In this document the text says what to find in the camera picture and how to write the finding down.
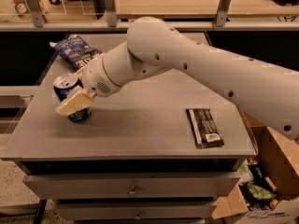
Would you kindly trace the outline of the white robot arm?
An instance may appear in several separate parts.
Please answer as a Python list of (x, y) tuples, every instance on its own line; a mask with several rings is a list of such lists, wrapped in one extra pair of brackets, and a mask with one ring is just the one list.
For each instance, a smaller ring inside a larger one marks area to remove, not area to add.
[(143, 17), (126, 41), (79, 68), (76, 86), (56, 112), (68, 116), (132, 81), (176, 69), (205, 85), (287, 138), (299, 139), (299, 73), (198, 44), (164, 21)]

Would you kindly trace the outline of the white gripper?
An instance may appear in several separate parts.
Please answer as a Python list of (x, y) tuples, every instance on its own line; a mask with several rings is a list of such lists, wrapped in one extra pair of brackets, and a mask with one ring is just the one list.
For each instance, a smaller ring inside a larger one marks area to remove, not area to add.
[(104, 67), (104, 55), (98, 55), (92, 59), (85, 68), (80, 68), (76, 77), (82, 79), (84, 88), (74, 88), (67, 97), (60, 102), (56, 112), (63, 116), (69, 116), (79, 110), (90, 107), (94, 102), (95, 94), (99, 97), (108, 97), (121, 90), (109, 78)]

